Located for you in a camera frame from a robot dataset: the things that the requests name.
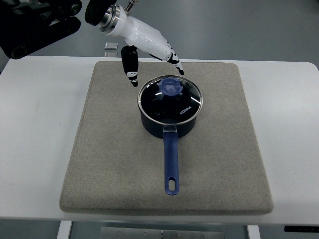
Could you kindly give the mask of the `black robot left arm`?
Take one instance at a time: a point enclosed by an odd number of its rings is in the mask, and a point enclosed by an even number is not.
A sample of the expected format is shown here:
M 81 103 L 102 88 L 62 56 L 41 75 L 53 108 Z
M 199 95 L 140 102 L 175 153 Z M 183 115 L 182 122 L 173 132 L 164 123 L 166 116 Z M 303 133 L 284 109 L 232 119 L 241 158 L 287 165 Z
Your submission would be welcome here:
M 2 0 L 0 47 L 20 59 L 69 35 L 81 26 L 80 0 Z

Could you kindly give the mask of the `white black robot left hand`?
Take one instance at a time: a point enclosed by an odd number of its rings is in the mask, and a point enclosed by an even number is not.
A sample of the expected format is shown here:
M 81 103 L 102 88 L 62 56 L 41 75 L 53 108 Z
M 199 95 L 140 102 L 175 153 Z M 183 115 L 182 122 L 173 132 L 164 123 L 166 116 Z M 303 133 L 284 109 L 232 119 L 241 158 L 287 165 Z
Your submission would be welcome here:
M 100 22 L 100 30 L 106 35 L 121 37 L 126 42 L 127 45 L 121 50 L 121 59 L 124 72 L 134 87 L 138 86 L 138 49 L 174 65 L 181 75 L 184 74 L 180 59 L 162 34 L 146 23 L 127 16 L 120 5 L 108 7 Z

